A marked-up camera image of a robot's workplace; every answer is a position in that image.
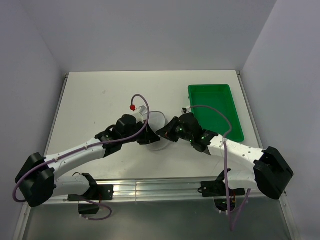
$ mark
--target round white object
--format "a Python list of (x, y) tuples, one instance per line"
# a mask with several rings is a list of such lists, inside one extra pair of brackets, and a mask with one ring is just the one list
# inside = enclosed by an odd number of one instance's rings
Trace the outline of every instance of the round white object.
[[(147, 114), (143, 115), (143, 119), (147, 119)], [(156, 133), (159, 129), (162, 129), (169, 122), (166, 116), (160, 111), (151, 111), (149, 117), (149, 126), (154, 133)], [(160, 141), (156, 141), (154, 143), (145, 145), (147, 149), (151, 151), (159, 151), (167, 147), (171, 142), (165, 138), (160, 137)]]

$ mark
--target green tray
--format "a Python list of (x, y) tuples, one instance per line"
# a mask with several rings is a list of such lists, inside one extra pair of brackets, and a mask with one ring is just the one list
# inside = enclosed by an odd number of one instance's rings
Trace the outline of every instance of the green tray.
[[(232, 131), (228, 134), (228, 139), (234, 142), (245, 140), (229, 85), (189, 85), (188, 91), (191, 106), (207, 105), (213, 107), (229, 119)], [(229, 130), (226, 120), (209, 108), (192, 108), (192, 112), (203, 129), (221, 135)]]

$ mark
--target cable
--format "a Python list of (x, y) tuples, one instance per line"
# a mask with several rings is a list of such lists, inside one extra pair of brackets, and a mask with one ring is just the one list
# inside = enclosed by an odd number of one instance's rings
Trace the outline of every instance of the cable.
[(245, 195), (245, 198), (243, 200), (243, 202), (241, 203), (240, 207), (238, 208), (238, 211), (236, 213), (236, 216), (234, 218), (234, 221), (232, 222), (232, 218), (231, 218), (231, 213), (234, 212), (236, 209), (234, 209), (233, 211), (231, 211), (231, 204), (230, 204), (230, 194), (229, 194), (229, 183), (228, 183), (228, 151), (227, 151), (227, 144), (226, 144), (226, 136), (232, 131), (232, 125), (231, 122), (228, 120), (228, 118), (223, 115), (220, 111), (218, 111), (217, 109), (215, 109), (214, 107), (211, 106), (207, 106), (207, 105), (194, 105), (191, 106), (190, 108), (207, 108), (207, 109), (211, 109), (213, 111), (215, 111), (216, 113), (218, 113), (221, 117), (223, 117), (226, 122), (229, 125), (229, 130), (225, 132), (225, 134), (223, 134), (223, 146), (224, 146), (224, 181), (225, 181), (225, 193), (226, 193), (226, 205), (227, 205), (227, 212), (228, 212), (228, 220), (229, 220), (229, 226), (230, 226), (230, 231), (232, 232), (235, 227), (236, 227), (236, 223), (237, 220), (240, 216), (240, 213), (242, 211), (242, 209), (244, 208), (244, 205), (246, 204), (248, 197), (250, 195), (251, 189), (248, 189)]
[[(49, 160), (49, 161), (46, 161), (46, 162), (43, 162), (43, 163), (39, 164), (38, 166), (36, 166), (36, 167), (32, 168), (30, 171), (28, 171), (25, 175), (23, 175), (23, 176), (19, 179), (19, 181), (16, 183), (16, 185), (15, 185), (15, 187), (14, 187), (14, 189), (13, 189), (13, 193), (12, 193), (12, 198), (13, 198), (13, 200), (14, 200), (15, 202), (17, 202), (17, 203), (24, 203), (24, 202), (27, 201), (27, 200), (25, 200), (25, 199), (23, 199), (23, 200), (17, 199), (17, 190), (18, 190), (20, 184), (21, 184), (30, 174), (32, 174), (32, 173), (35, 172), (36, 170), (42, 168), (43, 166), (46, 166), (46, 165), (49, 165), (49, 164), (51, 164), (51, 163), (57, 162), (57, 161), (59, 161), (59, 160), (65, 159), (65, 158), (67, 158), (67, 157), (69, 157), (69, 156), (71, 156), (71, 155), (73, 155), (73, 154), (79, 153), (79, 152), (81, 152), (81, 151), (83, 151), (83, 150), (87, 150), (87, 149), (89, 149), (89, 148), (92, 148), (92, 147), (95, 147), (95, 146), (98, 146), (98, 145), (113, 144), (113, 143), (120, 143), (120, 142), (123, 142), (123, 141), (127, 141), (127, 140), (130, 140), (130, 139), (135, 138), (135, 137), (138, 136), (140, 133), (142, 133), (142, 131), (147, 127), (147, 124), (148, 124), (148, 121), (149, 121), (150, 108), (149, 108), (149, 104), (148, 104), (147, 100), (146, 100), (142, 95), (140, 95), (140, 94), (135, 94), (135, 95), (133, 95), (133, 97), (131, 98), (131, 105), (133, 104), (134, 99), (135, 99), (136, 97), (140, 97), (140, 98), (144, 101), (145, 106), (146, 106), (146, 108), (147, 108), (147, 117), (146, 117), (146, 120), (145, 120), (145, 122), (144, 122), (144, 125), (142, 126), (142, 128), (141, 128), (138, 132), (136, 132), (136, 133), (133, 134), (132, 136), (125, 137), (125, 138), (122, 138), (122, 139), (116, 139), (116, 140), (102, 141), (102, 142), (93, 143), (93, 144), (88, 145), (87, 148), (86, 148), (86, 147), (80, 147), (80, 148), (78, 148), (78, 149), (76, 149), (76, 150), (70, 151), (70, 152), (68, 152), (68, 153), (66, 153), (66, 154), (64, 154), (64, 155), (59, 156), (59, 157), (56, 158), (56, 159), (52, 159), (52, 160)], [(88, 203), (91, 203), (91, 204), (96, 204), (96, 205), (99, 204), (99, 206), (103, 206), (103, 207), (105, 207), (105, 208), (107, 208), (107, 209), (110, 210), (110, 214), (109, 214), (107, 217), (103, 217), (103, 218), (89, 218), (89, 217), (85, 217), (86, 219), (88, 219), (88, 220), (93, 220), (93, 221), (98, 221), (98, 220), (104, 220), (104, 219), (107, 219), (108, 217), (110, 217), (110, 215), (111, 215), (111, 213), (112, 213), (112, 210), (111, 210), (110, 207), (108, 207), (108, 206), (106, 206), (106, 205), (104, 205), (104, 204), (102, 204), (102, 203), (96, 203), (96, 202), (94, 202), (94, 201), (90, 201), (90, 200), (86, 200), (86, 199), (83, 199), (83, 200), (86, 201), (86, 202), (88, 202)]]

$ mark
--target white table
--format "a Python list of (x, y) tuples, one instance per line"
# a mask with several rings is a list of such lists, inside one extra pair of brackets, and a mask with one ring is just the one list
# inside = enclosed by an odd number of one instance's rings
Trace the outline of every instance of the white table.
[[(243, 144), (258, 148), (258, 140), (235, 71), (122, 71), (71, 72), (63, 92), (47, 154), (75, 147), (130, 113), (130, 100), (142, 94), (151, 110), (162, 111), (170, 121), (190, 105), (188, 86), (228, 84), (244, 133)], [(142, 105), (142, 100), (135, 102)], [(232, 169), (243, 169), (229, 162)], [(195, 151), (180, 140), (162, 151), (149, 151), (137, 143), (74, 169), (95, 179), (156, 179), (218, 176), (223, 159)]]

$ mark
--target gray wall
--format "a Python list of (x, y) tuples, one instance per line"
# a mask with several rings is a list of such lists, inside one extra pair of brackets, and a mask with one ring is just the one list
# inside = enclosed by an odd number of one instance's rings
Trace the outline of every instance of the gray wall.
[(304, 239), (319, 239), (320, 1), (278, 0), (242, 77), (264, 146), (295, 176), (290, 206)]
[(21, 204), (14, 179), (28, 156), (43, 153), (63, 75), (17, 0), (0, 3), (0, 239), (12, 239)]
[(240, 70), (276, 0), (21, 0), (66, 71)]

